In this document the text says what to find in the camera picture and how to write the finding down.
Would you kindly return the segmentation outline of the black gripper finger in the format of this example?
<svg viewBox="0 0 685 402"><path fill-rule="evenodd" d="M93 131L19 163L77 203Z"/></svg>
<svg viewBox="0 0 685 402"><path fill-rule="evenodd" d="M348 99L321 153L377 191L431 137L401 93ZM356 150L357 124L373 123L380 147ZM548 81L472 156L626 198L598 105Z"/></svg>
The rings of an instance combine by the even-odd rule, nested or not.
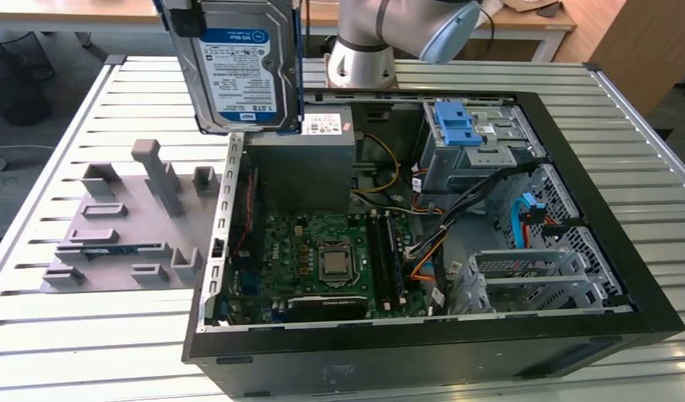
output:
<svg viewBox="0 0 685 402"><path fill-rule="evenodd" d="M201 8L172 8L170 22L173 31L181 38L200 38L206 29Z"/></svg>

